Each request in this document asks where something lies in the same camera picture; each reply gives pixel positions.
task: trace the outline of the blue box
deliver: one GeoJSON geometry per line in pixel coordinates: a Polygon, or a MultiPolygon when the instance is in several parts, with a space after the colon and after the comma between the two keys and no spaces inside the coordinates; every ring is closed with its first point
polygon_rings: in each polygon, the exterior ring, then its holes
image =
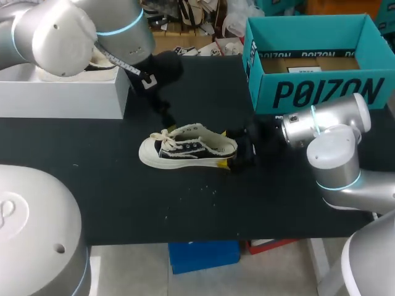
{"type": "Polygon", "coordinates": [[[173,274],[229,265],[240,259],[237,241],[169,243],[168,253],[173,274]]]}
{"type": "Polygon", "coordinates": [[[256,0],[256,6],[261,8],[265,15],[269,17],[303,2],[304,0],[256,0]]]}
{"type": "Polygon", "coordinates": [[[368,15],[249,18],[243,65],[257,114],[295,112],[352,93],[382,109],[395,86],[395,55],[368,15]],[[355,57],[360,70],[265,74],[260,56],[355,57]]]}
{"type": "Polygon", "coordinates": [[[382,35],[395,32],[395,0],[382,0],[376,25],[382,35]]]}

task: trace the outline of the black table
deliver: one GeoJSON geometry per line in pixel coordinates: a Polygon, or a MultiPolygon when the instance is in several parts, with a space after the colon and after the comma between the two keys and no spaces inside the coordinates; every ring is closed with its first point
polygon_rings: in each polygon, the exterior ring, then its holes
{"type": "MultiPolygon", "coordinates": [[[[185,57],[183,65],[181,79],[161,90],[178,126],[200,122],[221,132],[252,116],[239,57],[185,57]]],[[[372,124],[359,147],[361,165],[395,171],[389,110],[373,111],[372,124]]],[[[61,180],[80,206],[92,245],[340,237],[371,221],[368,213],[324,204],[304,149],[270,171],[158,170],[140,162],[138,149],[160,130],[160,116],[135,97],[124,120],[2,118],[0,163],[61,180]]]]}

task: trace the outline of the white box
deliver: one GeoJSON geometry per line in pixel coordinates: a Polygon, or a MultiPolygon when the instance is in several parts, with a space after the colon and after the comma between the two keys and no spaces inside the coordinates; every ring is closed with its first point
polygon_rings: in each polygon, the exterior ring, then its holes
{"type": "Polygon", "coordinates": [[[0,71],[0,117],[122,119],[129,87],[118,67],[59,78],[16,65],[0,71]]]}

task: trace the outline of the shoe lace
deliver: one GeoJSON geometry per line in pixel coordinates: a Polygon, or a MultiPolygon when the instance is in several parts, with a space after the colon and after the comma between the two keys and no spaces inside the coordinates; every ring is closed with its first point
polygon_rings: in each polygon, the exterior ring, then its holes
{"type": "Polygon", "coordinates": [[[177,142],[174,140],[174,137],[178,134],[180,133],[173,133],[170,136],[167,129],[163,129],[161,133],[152,133],[149,137],[157,141],[162,141],[162,149],[169,151],[183,148],[183,146],[177,145],[177,142]]]}

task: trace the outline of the black canvas sneaker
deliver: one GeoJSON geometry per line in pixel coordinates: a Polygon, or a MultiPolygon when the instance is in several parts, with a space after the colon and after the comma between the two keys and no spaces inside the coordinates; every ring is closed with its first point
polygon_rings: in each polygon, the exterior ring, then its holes
{"type": "Polygon", "coordinates": [[[140,160],[154,168],[223,167],[222,163],[236,156],[237,143],[209,131],[200,123],[177,128],[171,133],[153,133],[139,149],[140,160]]]}

